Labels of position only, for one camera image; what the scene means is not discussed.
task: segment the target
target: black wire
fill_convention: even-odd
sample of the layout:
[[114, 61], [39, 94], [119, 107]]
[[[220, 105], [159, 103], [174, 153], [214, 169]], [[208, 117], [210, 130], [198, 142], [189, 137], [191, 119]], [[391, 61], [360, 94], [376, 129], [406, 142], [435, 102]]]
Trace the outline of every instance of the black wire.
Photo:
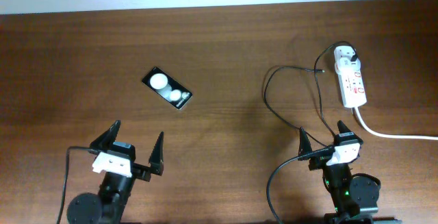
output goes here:
[[67, 149], [67, 152], [66, 152], [66, 174], [64, 176], [64, 185], [62, 186], [61, 208], [60, 208], [60, 213], [57, 216], [57, 221], [56, 221], [57, 224], [60, 224], [60, 222], [61, 222], [62, 211], [64, 209], [64, 203], [66, 201], [68, 164], [69, 164], [68, 162], [70, 160], [70, 150], [82, 150], [82, 151], [88, 151], [90, 153], [97, 153], [98, 152], [95, 149], [90, 149], [88, 147], [80, 147], [80, 146], [71, 146]]
[[320, 153], [320, 152], [323, 151], [323, 150], [329, 150], [329, 148], [326, 147], [326, 148], [323, 148], [323, 149], [318, 149], [317, 151], [313, 151], [313, 152], [307, 153], [307, 154], [305, 154], [305, 155], [299, 155], [299, 156], [296, 156], [296, 157], [294, 157], [294, 158], [290, 158], [290, 159], [288, 159], [287, 161], [285, 161], [285, 162], [283, 162], [282, 164], [280, 164], [280, 166], [278, 166], [278, 167], [274, 170], [274, 172], [271, 173], [271, 176], [269, 177], [269, 180], [268, 180], [268, 184], [266, 185], [266, 198], [268, 199], [269, 208], [271, 209], [272, 214], [274, 215], [276, 221], [278, 221], [280, 224], [283, 224], [283, 222], [281, 221], [280, 217], [276, 214], [276, 212], [275, 212], [275, 210], [274, 210], [274, 207], [272, 206], [272, 203], [271, 203], [271, 197], [270, 197], [270, 193], [269, 193], [269, 189], [270, 189], [270, 185], [271, 185], [271, 181], [272, 181], [272, 179], [273, 179], [274, 176], [280, 171], [280, 169], [281, 169], [282, 167], [286, 166], [286, 165], [289, 164], [290, 162], [293, 162], [294, 160], [299, 160], [299, 159], [301, 159], [301, 158], [303, 158], [303, 157], [306, 157], [306, 156], [312, 156], [312, 155], [315, 155], [315, 154], [317, 154], [317, 153]]
[[[269, 76], [269, 78], [268, 78], [268, 80], [267, 80], [267, 82], [266, 82], [265, 88], [264, 88], [264, 90], [263, 90], [263, 102], [265, 103], [266, 107], [267, 107], [267, 108], [268, 108], [273, 114], [275, 114], [275, 116], [277, 116], [277, 118], [279, 118], [281, 121], [283, 121], [286, 125], [288, 125], [288, 126], [294, 128], [294, 129], [300, 129], [300, 128], [297, 127], [297, 126], [292, 125], [289, 121], [286, 121], [286, 120], [285, 120], [280, 114], [278, 114], [277, 112], [275, 112], [274, 109], [272, 109], [271, 106], [269, 105], [268, 100], [267, 100], [267, 98], [266, 98], [266, 92], [267, 92], [267, 90], [268, 90], [268, 86], [269, 86], [269, 83], [271, 82], [271, 79], [274, 77], [275, 73], [277, 73], [278, 71], [281, 71], [281, 70], [283, 70], [283, 69], [296, 69], [296, 70], [303, 70], [303, 71], [308, 71], [308, 72], [314, 72], [315, 74], [316, 74], [316, 73], [323, 73], [324, 70], [321, 70], [321, 69], [306, 69], [306, 68], [304, 68], [304, 67], [299, 67], [299, 66], [280, 66], [279, 68], [277, 68], [277, 69], [271, 74], [271, 76]], [[322, 142], [318, 141], [318, 140], [317, 140], [316, 138], [314, 138], [310, 133], [306, 132], [306, 134], [307, 134], [309, 137], [311, 137], [313, 140], [315, 140], [318, 144], [320, 144], [320, 145], [326, 147], [325, 144], [323, 144]]]
[[[337, 45], [340, 45], [340, 44], [347, 44], [348, 46], [352, 47], [353, 51], [355, 52], [355, 54], [357, 56], [356, 49], [349, 42], [347, 42], [347, 41], [335, 42], [332, 45], [328, 46], [328, 48], [323, 50], [323, 52], [316, 58], [315, 65], [313, 66], [313, 70], [314, 71], [316, 70], [316, 64], [320, 60], [321, 56], [323, 56], [328, 50], [332, 49], [334, 46], [337, 46]], [[326, 120], [324, 119], [324, 113], [322, 111], [322, 97], [321, 97], [320, 84], [318, 83], [318, 77], [316, 76], [316, 72], [315, 72], [315, 83], [316, 83], [316, 88], [318, 89], [318, 96], [320, 98], [320, 117], [321, 117], [321, 120], [324, 123], [324, 125], [327, 127], [327, 129], [330, 131], [332, 136], [335, 137], [336, 136], [335, 132], [333, 132], [333, 130], [330, 128], [329, 124], [327, 124]]]

